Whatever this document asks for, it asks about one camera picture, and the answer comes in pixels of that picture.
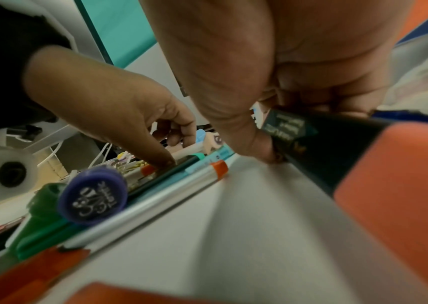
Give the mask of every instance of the blue pen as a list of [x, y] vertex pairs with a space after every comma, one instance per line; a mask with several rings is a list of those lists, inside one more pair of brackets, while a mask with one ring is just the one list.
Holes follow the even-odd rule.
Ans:
[[214, 151], [213, 153], [206, 156], [203, 160], [200, 160], [197, 163], [195, 163], [194, 165], [186, 168], [186, 170], [184, 170], [184, 172], [176, 173], [173, 176], [166, 179], [165, 181], [163, 181], [162, 183], [160, 183], [159, 185], [157, 185], [157, 186], [151, 188], [150, 190], [146, 191], [144, 194], [137, 197], [134, 202], [141, 201], [141, 200], [145, 199], [146, 197], [149, 197], [149, 196], [153, 195], [154, 193], [157, 193], [157, 192], [171, 186], [172, 184], [177, 183], [178, 181], [180, 181], [183, 178], [193, 174], [194, 172], [199, 171], [203, 168], [206, 168], [210, 164], [215, 163], [219, 160], [226, 160], [229, 157], [231, 157], [232, 155], [234, 155], [234, 151], [228, 145], [224, 144], [217, 151]]

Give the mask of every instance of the black sleeve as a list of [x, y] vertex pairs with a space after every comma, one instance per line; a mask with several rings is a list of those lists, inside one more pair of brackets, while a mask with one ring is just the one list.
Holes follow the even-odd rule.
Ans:
[[22, 86], [30, 57], [47, 45], [71, 48], [69, 40], [44, 17], [30, 17], [0, 6], [0, 128], [56, 119], [32, 101]]

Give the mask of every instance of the purple cap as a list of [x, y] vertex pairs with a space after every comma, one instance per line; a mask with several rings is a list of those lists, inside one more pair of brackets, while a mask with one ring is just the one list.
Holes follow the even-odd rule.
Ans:
[[96, 167], [79, 173], [57, 201], [57, 211], [80, 225], [95, 225], [121, 212], [128, 188], [123, 176], [112, 168]]

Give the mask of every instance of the teal wall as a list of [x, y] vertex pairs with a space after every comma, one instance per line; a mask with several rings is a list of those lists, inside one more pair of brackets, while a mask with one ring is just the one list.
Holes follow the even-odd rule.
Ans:
[[120, 68], [156, 43], [138, 0], [80, 0], [112, 63]]

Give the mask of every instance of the wire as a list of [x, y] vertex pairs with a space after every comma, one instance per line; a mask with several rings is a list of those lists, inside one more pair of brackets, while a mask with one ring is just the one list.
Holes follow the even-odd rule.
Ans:
[[94, 166], [94, 163], [101, 157], [101, 155], [103, 154], [104, 150], [108, 147], [108, 145], [109, 145], [109, 143], [106, 143], [104, 145], [104, 147], [99, 152], [99, 154], [95, 157], [95, 159], [92, 161], [92, 163], [90, 163], [89, 167], [87, 167], [88, 169], [90, 169], [90, 168], [92, 168]]
[[64, 140], [61, 141], [61, 142], [59, 142], [57, 144], [57, 147], [54, 149], [54, 151], [48, 157], [46, 157], [45, 160], [43, 160], [42, 162], [40, 162], [39, 164], [37, 164], [37, 167], [39, 168], [42, 165], [44, 165], [45, 163], [47, 163], [59, 151], [59, 149], [63, 145], [63, 142], [64, 142]]
[[112, 144], [109, 145], [109, 148], [107, 149], [107, 152], [104, 155], [104, 159], [102, 159], [102, 163], [104, 164], [106, 162], [106, 158], [108, 157], [109, 151], [111, 150], [111, 148], [113, 147]]

